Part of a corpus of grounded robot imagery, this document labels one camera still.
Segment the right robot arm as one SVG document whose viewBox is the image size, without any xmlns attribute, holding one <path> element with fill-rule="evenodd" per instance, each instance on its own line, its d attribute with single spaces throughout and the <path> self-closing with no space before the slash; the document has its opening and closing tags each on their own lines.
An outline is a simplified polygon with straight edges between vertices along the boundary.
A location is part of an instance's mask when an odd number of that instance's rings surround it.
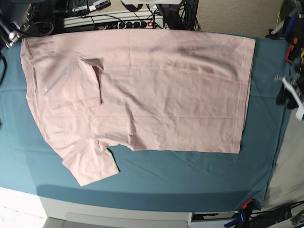
<svg viewBox="0 0 304 228">
<path fill-rule="evenodd" d="M 2 0 L 0 2 L 0 47 L 12 48 L 23 37 L 44 37 L 55 27 L 44 10 L 46 0 Z"/>
</svg>

